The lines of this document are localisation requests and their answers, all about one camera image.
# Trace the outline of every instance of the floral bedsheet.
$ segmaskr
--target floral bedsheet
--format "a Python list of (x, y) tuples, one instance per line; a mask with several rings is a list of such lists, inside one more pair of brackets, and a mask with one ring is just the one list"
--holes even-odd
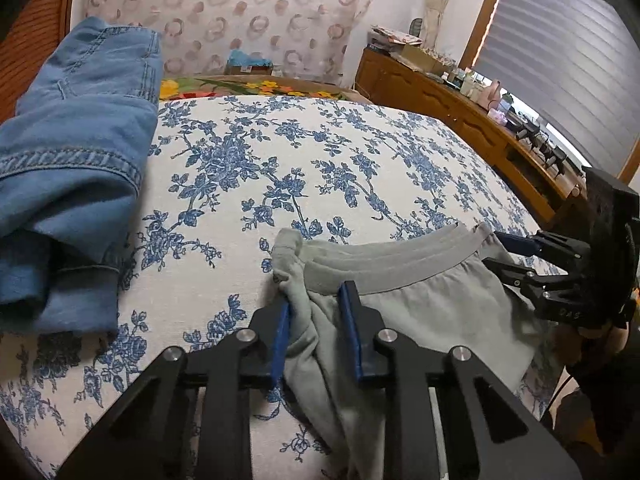
[[(163, 102), (127, 241), (117, 338), (0, 334), (0, 413), (53, 476), (162, 349), (207, 348), (248, 324), (273, 291), (270, 251), (280, 228), (362, 244), (417, 237), (457, 219), (515, 234), (538, 228), (440, 121), (288, 96)], [(545, 262), (528, 264), (552, 272)], [(559, 375), (549, 355), (543, 346), (517, 391), (536, 416)], [(251, 428), (257, 480), (344, 475), (279, 389), (253, 392)], [(119, 467), (117, 457), (105, 460)]]

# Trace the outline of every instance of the yellow flower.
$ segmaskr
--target yellow flower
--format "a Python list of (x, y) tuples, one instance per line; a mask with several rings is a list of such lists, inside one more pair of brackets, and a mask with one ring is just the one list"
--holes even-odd
[(160, 98), (168, 99), (169, 97), (178, 93), (180, 85), (173, 79), (163, 79), (160, 83)]

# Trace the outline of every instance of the headboard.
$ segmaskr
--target headboard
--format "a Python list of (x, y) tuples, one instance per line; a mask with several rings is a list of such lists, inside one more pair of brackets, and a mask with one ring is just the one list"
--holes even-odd
[(0, 123), (69, 32), (71, 0), (29, 0), (0, 43)]

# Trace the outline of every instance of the gray-green pants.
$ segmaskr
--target gray-green pants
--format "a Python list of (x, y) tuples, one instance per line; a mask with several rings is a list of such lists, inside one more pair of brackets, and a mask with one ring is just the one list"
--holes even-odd
[(362, 304), (418, 345), (468, 346), (511, 390), (541, 340), (530, 303), (482, 263), (513, 262), (484, 223), (361, 246), (305, 241), (283, 229), (271, 256), (292, 307), (285, 380), (314, 429), (362, 480), (382, 478), (384, 397), (360, 390), (348, 368), (335, 299), (342, 282), (355, 281)]

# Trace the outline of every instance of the metal screw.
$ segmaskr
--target metal screw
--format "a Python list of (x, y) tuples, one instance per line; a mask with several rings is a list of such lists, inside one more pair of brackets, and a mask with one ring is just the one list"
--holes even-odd
[(391, 330), (390, 328), (383, 328), (380, 332), (378, 332), (378, 339), (380, 341), (384, 341), (385, 343), (392, 343), (396, 339), (398, 339), (398, 332), (395, 330)]
[(243, 328), (242, 330), (238, 330), (236, 337), (238, 338), (238, 341), (250, 343), (255, 339), (255, 332), (250, 328)]
[(165, 361), (177, 361), (184, 354), (184, 350), (179, 346), (169, 346), (162, 352), (162, 357)]
[(453, 349), (453, 357), (455, 357), (458, 361), (469, 361), (469, 359), (471, 359), (471, 356), (473, 355), (471, 353), (471, 350), (469, 350), (469, 348), (467, 348), (466, 346), (456, 346)]

